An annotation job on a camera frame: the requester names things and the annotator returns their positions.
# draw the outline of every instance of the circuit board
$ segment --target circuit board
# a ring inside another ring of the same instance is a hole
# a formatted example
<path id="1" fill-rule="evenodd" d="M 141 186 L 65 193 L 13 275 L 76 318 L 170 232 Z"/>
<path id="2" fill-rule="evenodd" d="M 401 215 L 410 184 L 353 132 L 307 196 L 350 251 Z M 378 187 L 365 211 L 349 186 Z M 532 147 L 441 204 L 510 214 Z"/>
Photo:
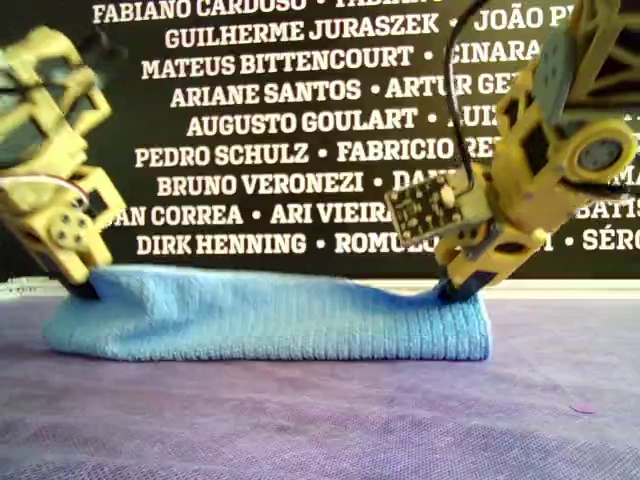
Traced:
<path id="1" fill-rule="evenodd" d="M 385 201 L 405 246 L 437 235 L 463 220 L 454 190 L 445 177 L 387 192 Z"/>

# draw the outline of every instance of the blue cloth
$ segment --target blue cloth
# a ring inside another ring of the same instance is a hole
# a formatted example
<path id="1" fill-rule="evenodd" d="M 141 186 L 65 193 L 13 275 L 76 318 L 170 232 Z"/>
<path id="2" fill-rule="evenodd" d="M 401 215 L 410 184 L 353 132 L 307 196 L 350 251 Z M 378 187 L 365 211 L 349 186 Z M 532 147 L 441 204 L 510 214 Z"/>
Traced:
<path id="1" fill-rule="evenodd" d="M 481 299 L 442 304 L 326 277 L 156 266 L 92 273 L 44 329 L 54 350 L 118 360 L 485 360 Z"/>

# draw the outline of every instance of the black background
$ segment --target black background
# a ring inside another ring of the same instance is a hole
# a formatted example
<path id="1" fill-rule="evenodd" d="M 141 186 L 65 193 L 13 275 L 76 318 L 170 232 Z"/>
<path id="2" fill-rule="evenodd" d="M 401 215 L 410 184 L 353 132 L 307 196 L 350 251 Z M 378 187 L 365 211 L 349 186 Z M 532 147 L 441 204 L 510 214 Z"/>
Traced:
<path id="1" fill-rule="evenodd" d="M 349 276 L 354 278 L 433 278 L 435 276 L 435 262 L 431 254 L 403 253 L 403 254 L 374 254 L 374 255 L 337 255 L 333 254 L 333 233 L 336 231 L 390 231 L 390 224 L 322 224 L 313 225 L 269 225 L 270 209 L 267 207 L 275 203 L 313 202 L 313 201 L 380 201 L 385 187 L 374 187 L 371 179 L 381 176 L 385 184 L 390 185 L 391 172 L 394 169 L 411 170 L 413 168 L 450 168 L 446 162 L 429 163 L 424 161 L 402 162 L 353 162 L 337 163 L 332 158 L 331 144 L 337 140 L 365 140 L 374 139 L 376 135 L 391 138 L 414 137 L 445 137 L 451 136 L 451 129 L 442 120 L 445 115 L 445 103 L 442 97 L 424 97 L 407 100 L 386 100 L 380 95 L 372 95 L 369 86 L 378 83 L 384 92 L 386 80 L 390 76 L 403 75 L 436 75 L 442 73 L 442 50 L 450 32 L 448 20 L 457 17 L 469 4 L 467 1 L 443 1 L 438 3 L 416 3 L 412 5 L 394 5 L 367 8 L 335 8 L 335 0 L 327 0 L 323 5 L 309 1 L 303 12 L 287 12 L 262 15 L 231 15 L 225 17 L 211 17 L 199 19 L 195 16 L 187 20 L 149 21 L 135 23 L 120 23 L 103 25 L 109 35 L 117 42 L 129 49 L 130 60 L 117 82 L 109 86 L 108 99 L 114 110 L 113 116 L 101 127 L 92 132 L 88 138 L 90 142 L 89 163 L 103 167 L 120 189 L 125 201 L 131 206 L 152 206 L 154 204 L 212 204 L 236 203 L 243 213 L 245 224 L 238 227 L 187 227 L 180 229 L 171 227 L 113 227 L 105 232 L 105 238 L 117 263 L 164 263 L 176 265 L 190 265 L 206 268 L 237 268 L 276 270 L 285 272 L 313 273 Z M 524 2 L 527 6 L 540 6 L 545 11 L 545 24 L 549 24 L 549 6 L 567 5 L 570 2 L 536 1 Z M 510 9 L 511 1 L 495 0 L 489 8 Z M 73 40 L 80 39 L 91 29 L 91 2 L 84 0 L 23 0 L 11 6 L 13 13 L 5 13 L 0 19 L 0 40 L 8 44 L 22 38 L 36 25 L 46 24 L 59 29 Z M 440 20 L 438 26 L 441 32 L 436 35 L 407 36 L 407 37 L 378 37 L 372 39 L 345 39 L 335 43 L 328 41 L 299 42 L 295 45 L 264 44 L 234 47 L 214 47 L 198 50 L 166 50 L 164 47 L 164 32 L 168 28 L 180 28 L 193 25 L 222 25 L 240 23 L 264 23 L 270 21 L 284 21 L 304 19 L 309 24 L 318 18 L 362 17 L 380 14 L 399 14 L 403 12 L 424 13 L 438 12 Z M 516 30 L 511 32 L 476 32 L 468 28 L 461 41 L 492 41 L 492 40 L 530 40 L 532 38 L 544 41 L 549 28 L 537 30 Z M 182 80 L 146 80 L 141 77 L 141 60 L 163 57 L 188 57 L 201 55 L 241 54 L 254 51 L 284 51 L 308 50 L 322 48 L 349 48 L 373 45 L 414 45 L 412 66 L 403 69 L 386 69 L 338 72 L 309 72 L 294 75 L 256 76 L 226 76 L 212 79 L 182 79 Z M 431 61 L 423 59 L 425 49 L 433 50 L 435 58 Z M 481 72 L 514 72 L 523 65 L 517 62 L 495 63 L 489 65 L 458 65 L 456 73 L 479 74 Z M 221 83 L 243 84 L 264 81 L 290 80 L 329 80 L 334 78 L 358 78 L 363 82 L 363 97 L 359 101 L 345 101 L 334 104 L 287 104 L 287 105 L 258 105 L 241 107 L 218 107 L 214 109 L 170 109 L 173 89 L 176 86 L 187 85 L 215 85 Z M 477 95 L 462 97 L 461 104 L 493 104 L 499 100 L 498 95 Z M 258 137 L 222 137 L 222 138 L 187 138 L 185 136 L 189 119 L 192 115 L 210 115 L 232 112 L 275 112 L 306 110 L 340 110 L 371 108 L 417 106 L 420 108 L 420 120 L 413 131 L 338 133 L 325 135 L 294 134 L 282 138 Z M 438 124 L 431 125 L 426 121 L 429 112 L 436 112 L 441 119 Z M 490 136 L 496 131 L 490 128 L 468 128 L 469 136 Z M 134 168 L 134 149 L 151 146 L 180 146 L 216 143 L 259 143 L 262 141 L 306 141 L 310 144 L 311 158 L 307 165 L 273 166 L 268 167 L 210 167 L 212 170 L 189 171 L 188 169 L 136 169 Z M 327 158 L 317 158 L 315 151 L 326 147 L 329 150 Z M 189 175 L 213 173 L 289 173 L 293 171 L 336 171 L 336 170 L 364 170 L 366 178 L 366 192 L 354 197 L 342 195 L 340 198 L 315 198 L 313 196 L 261 195 L 250 197 L 239 193 L 228 197 L 187 197 L 157 198 L 157 175 Z M 261 220 L 251 218 L 251 210 L 260 208 L 263 211 Z M 525 265 L 515 278 L 638 278 L 638 269 L 631 268 L 637 252 L 633 251 L 584 251 L 582 249 L 582 231 L 586 228 L 601 229 L 606 225 L 614 228 L 637 228 L 637 220 L 573 220 L 560 230 L 555 236 L 555 249 L 552 252 L 541 252 Z M 243 256 L 191 256 L 191 257 L 151 257 L 136 256 L 136 235 L 152 233 L 223 233 L 223 232 L 304 232 L 308 236 L 308 250 L 304 255 L 243 255 Z M 575 238 L 575 245 L 566 247 L 564 238 Z M 315 240 L 323 238 L 327 246 L 318 250 Z M 20 249 L 15 240 L 6 232 L 0 232 L 0 280 L 24 275 L 40 275 L 29 257 Z"/>

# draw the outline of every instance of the purple table surface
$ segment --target purple table surface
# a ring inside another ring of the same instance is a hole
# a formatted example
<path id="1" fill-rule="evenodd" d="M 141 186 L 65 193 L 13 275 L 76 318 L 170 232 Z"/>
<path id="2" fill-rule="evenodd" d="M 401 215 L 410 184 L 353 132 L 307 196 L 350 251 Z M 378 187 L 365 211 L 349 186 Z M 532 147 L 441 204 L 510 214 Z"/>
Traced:
<path id="1" fill-rule="evenodd" d="M 0 304 L 0 479 L 640 479 L 640 302 L 488 301 L 484 363 L 118 363 Z"/>

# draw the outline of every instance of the yellow robotic arm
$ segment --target yellow robotic arm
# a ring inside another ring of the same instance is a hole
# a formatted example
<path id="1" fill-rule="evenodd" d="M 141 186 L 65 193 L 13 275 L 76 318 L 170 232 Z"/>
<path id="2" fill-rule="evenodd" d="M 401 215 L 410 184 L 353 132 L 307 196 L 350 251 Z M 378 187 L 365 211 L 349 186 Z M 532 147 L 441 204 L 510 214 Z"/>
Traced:
<path id="1" fill-rule="evenodd" d="M 627 198 L 612 181 L 637 150 L 624 114 L 640 107 L 640 2 L 579 0 L 498 103 L 501 140 L 491 165 L 473 164 L 452 94 L 451 54 L 487 1 L 459 19 L 445 55 L 464 168 L 385 195 L 405 246 L 439 237 L 438 291 L 446 301 L 510 277 L 578 208 Z"/>
<path id="2" fill-rule="evenodd" d="M 0 221 L 51 276 L 95 297 L 112 261 L 101 232 L 125 207 L 84 136 L 111 114 L 101 87 L 123 51 L 101 32 L 78 48 L 39 27 L 0 50 Z"/>

